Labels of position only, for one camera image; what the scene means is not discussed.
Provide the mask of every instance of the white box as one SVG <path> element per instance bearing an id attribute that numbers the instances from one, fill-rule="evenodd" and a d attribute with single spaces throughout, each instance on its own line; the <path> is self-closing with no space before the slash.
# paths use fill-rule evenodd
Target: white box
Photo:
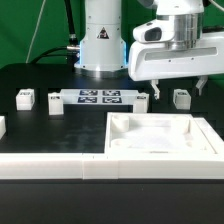
<path id="1" fill-rule="evenodd" d="M 59 93 L 48 94 L 49 115 L 63 115 L 64 105 Z"/>
<path id="2" fill-rule="evenodd" d="M 142 93 L 135 97 L 133 113 L 147 113 L 149 108 L 149 94 Z"/>
<path id="3" fill-rule="evenodd" d="M 6 132 L 5 117 L 4 116 L 0 116 L 0 139 L 3 137 L 5 132 Z"/>
<path id="4" fill-rule="evenodd" d="M 175 89 L 173 94 L 173 103 L 178 110 L 190 110 L 191 96 L 187 90 Z"/>
<path id="5" fill-rule="evenodd" d="M 108 113 L 108 155 L 215 154 L 191 115 Z"/>
<path id="6" fill-rule="evenodd" d="M 21 89 L 16 96 L 17 110 L 31 110 L 34 103 L 34 89 Z"/>

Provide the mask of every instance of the black table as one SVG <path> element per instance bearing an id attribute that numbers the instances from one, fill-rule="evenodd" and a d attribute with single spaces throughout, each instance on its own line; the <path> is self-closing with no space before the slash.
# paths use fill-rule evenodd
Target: black table
<path id="1" fill-rule="evenodd" d="M 173 90 L 192 92 L 197 80 L 161 80 L 161 100 L 152 113 L 204 117 L 224 139 L 224 91 L 212 80 L 190 111 L 177 110 Z M 20 89 L 33 88 L 32 111 L 17 111 Z M 97 80 L 67 65 L 12 64 L 0 70 L 0 115 L 7 118 L 1 153 L 103 153 L 107 112 L 131 106 L 65 105 L 65 115 L 48 115 L 47 94 L 60 89 L 133 89 L 153 95 L 149 82 L 128 76 Z M 183 223 L 221 224 L 222 180 L 1 180 L 0 223 Z"/>

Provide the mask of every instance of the white platform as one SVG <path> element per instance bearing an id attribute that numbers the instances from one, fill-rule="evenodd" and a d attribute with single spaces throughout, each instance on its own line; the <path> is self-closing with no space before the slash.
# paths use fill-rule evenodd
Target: white platform
<path id="1" fill-rule="evenodd" d="M 62 89 L 64 104 L 133 105 L 137 90 Z"/>
<path id="2" fill-rule="evenodd" d="M 120 132 L 112 129 L 112 117 L 117 115 L 129 117 Z M 116 138 L 135 143 L 111 147 Z M 224 179 L 224 142 L 203 118 L 109 113 L 103 154 L 4 153 L 0 157 L 0 179 L 121 178 Z"/>

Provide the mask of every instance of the small white block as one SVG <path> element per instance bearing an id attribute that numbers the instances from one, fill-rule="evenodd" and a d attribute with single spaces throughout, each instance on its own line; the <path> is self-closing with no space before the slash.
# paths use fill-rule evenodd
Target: small white block
<path id="1" fill-rule="evenodd" d="M 59 93 L 48 94 L 49 115 L 63 115 L 63 100 Z"/>
<path id="2" fill-rule="evenodd" d="M 147 113 L 149 108 L 149 94 L 142 93 L 135 97 L 133 113 Z"/>
<path id="3" fill-rule="evenodd" d="M 173 103 L 178 110 L 190 110 L 191 96 L 187 90 L 175 89 L 173 94 Z"/>
<path id="4" fill-rule="evenodd" d="M 34 103 L 34 89 L 21 89 L 16 96 L 17 110 L 31 110 Z"/>
<path id="5" fill-rule="evenodd" d="M 3 137 L 5 132 L 6 132 L 5 117 L 0 116 L 0 139 Z"/>

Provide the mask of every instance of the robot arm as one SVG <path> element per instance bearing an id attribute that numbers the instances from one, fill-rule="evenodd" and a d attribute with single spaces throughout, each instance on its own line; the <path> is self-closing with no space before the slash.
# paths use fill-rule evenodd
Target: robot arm
<path id="1" fill-rule="evenodd" d="M 129 75 L 134 81 L 200 77 L 224 73 L 224 32 L 202 33 L 204 6 L 208 0 L 138 0 L 156 8 L 156 19 L 134 29 L 129 53 Z"/>

